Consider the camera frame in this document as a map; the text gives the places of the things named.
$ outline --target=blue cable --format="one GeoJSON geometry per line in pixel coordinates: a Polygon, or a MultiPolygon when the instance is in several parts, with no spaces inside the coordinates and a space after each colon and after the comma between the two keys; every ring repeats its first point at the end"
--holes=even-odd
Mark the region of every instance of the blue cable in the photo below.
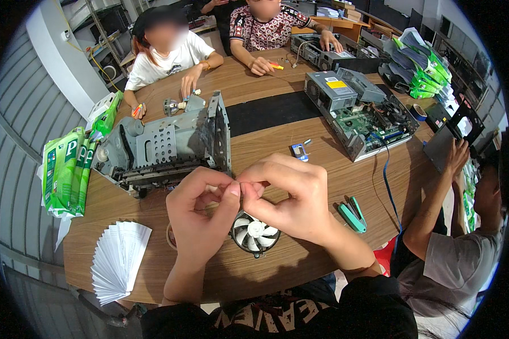
{"type": "Polygon", "coordinates": [[[394,251],[393,252],[394,252],[394,254],[396,254],[396,248],[398,247],[398,238],[402,234],[403,228],[402,228],[402,223],[400,222],[400,217],[398,216],[398,211],[396,210],[396,205],[394,204],[394,199],[392,198],[392,193],[390,192],[389,181],[387,179],[387,166],[390,161],[390,151],[389,151],[389,147],[387,146],[387,143],[382,138],[380,138],[373,132],[370,132],[370,134],[373,135],[375,138],[381,140],[383,145],[385,145],[385,147],[387,148],[387,153],[389,155],[387,158],[387,162],[385,163],[385,167],[383,168],[383,179],[385,180],[385,185],[387,185],[387,192],[389,194],[390,202],[392,203],[392,208],[394,208],[394,213],[396,214],[396,220],[398,221],[398,225],[400,226],[400,233],[396,236],[396,240],[394,241],[394,251]]]}

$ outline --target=grey t-shirt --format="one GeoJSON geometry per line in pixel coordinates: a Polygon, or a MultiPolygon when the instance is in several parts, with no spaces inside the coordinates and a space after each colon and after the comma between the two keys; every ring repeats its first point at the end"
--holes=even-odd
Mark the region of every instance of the grey t-shirt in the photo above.
{"type": "Polygon", "coordinates": [[[451,303],[469,314],[477,293],[499,259],[501,247],[501,231],[483,234],[476,230],[457,238],[432,233],[426,262],[413,261],[398,277],[400,294],[415,316],[456,318],[455,312],[426,298],[451,303]]]}

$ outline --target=yellow label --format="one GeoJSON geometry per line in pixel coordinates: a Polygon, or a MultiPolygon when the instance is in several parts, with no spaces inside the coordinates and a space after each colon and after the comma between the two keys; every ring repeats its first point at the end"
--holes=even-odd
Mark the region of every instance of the yellow label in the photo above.
{"type": "Polygon", "coordinates": [[[343,81],[333,81],[333,82],[327,82],[326,85],[328,85],[330,88],[341,88],[341,87],[347,87],[343,81]]]}

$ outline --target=tattoo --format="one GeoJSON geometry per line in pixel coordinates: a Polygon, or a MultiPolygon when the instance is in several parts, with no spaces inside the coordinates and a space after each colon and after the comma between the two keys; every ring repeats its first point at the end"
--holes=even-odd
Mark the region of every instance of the tattoo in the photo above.
{"type": "Polygon", "coordinates": [[[318,23],[313,19],[309,22],[309,24],[307,24],[307,28],[314,29],[319,34],[325,29],[328,29],[325,25],[318,23]]]}

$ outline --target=white paper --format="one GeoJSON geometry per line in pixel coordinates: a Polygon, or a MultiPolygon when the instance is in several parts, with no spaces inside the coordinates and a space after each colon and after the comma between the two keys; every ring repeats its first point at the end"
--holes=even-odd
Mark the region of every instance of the white paper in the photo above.
{"type": "Polygon", "coordinates": [[[117,221],[96,242],[92,272],[100,305],[130,295],[151,235],[151,229],[136,222],[117,221]]]}

